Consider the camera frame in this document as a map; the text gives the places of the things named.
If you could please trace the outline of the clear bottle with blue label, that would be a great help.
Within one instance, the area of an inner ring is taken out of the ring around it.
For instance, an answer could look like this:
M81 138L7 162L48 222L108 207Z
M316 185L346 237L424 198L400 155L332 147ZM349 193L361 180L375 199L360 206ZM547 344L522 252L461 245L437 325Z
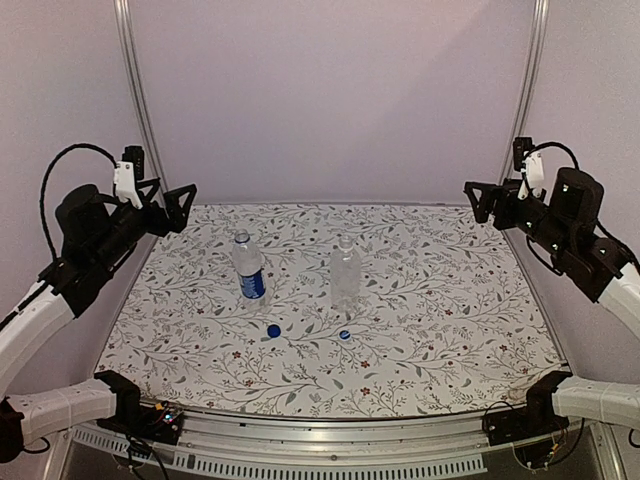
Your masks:
M263 311L269 301L263 257L250 233L245 229L235 232L232 263L238 277L240 293L249 311Z

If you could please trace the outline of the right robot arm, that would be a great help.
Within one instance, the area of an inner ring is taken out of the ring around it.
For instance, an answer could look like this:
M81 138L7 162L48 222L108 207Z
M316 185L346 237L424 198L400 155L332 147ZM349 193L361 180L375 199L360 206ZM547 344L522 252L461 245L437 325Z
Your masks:
M549 254L558 275L567 276L590 301L637 334L639 272L633 256L616 240L595 233L603 186L584 171L563 167L549 200L521 199L519 190L516 180L464 186L478 223L521 230ZM483 430L491 445L501 445L566 428L572 417L636 429L639 388L552 371L527 389L523 407L487 414Z

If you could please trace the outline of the small clear bottle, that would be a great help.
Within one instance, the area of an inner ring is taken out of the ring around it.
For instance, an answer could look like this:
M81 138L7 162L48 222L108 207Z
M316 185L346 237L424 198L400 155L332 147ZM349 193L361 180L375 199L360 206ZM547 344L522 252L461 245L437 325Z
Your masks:
M330 289L332 306L344 313L352 313L357 304L361 281L361 256L355 241L343 234L330 259Z

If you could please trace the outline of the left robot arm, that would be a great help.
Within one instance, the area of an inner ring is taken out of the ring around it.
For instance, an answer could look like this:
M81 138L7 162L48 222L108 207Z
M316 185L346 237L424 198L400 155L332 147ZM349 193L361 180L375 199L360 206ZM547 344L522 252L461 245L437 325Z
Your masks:
M139 388L105 370L69 387L30 395L8 388L22 368L57 332L78 319L102 288L150 234L180 233L197 193L187 185L153 197L156 179L140 182L135 207L102 194L93 184L70 192L56 210L63 233L60 256L40 274L28 294L1 322L1 460L8 463L49 434L95 420L104 428L144 440L176 444L181 419L141 404Z

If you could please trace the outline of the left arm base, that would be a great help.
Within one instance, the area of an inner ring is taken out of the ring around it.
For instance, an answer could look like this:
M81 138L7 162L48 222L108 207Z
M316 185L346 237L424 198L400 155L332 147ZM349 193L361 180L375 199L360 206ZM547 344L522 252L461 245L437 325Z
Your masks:
M140 405L132 414L99 419L97 425L123 435L149 442L177 445L183 424L184 410L167 401L154 406Z

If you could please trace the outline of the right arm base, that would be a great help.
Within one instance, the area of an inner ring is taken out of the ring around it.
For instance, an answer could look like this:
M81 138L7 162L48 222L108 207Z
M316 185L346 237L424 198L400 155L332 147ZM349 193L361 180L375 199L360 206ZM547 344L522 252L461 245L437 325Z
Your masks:
M550 405L536 401L522 407L506 401L495 402L485 411L481 422L491 446L560 432L570 424L567 417L556 415Z

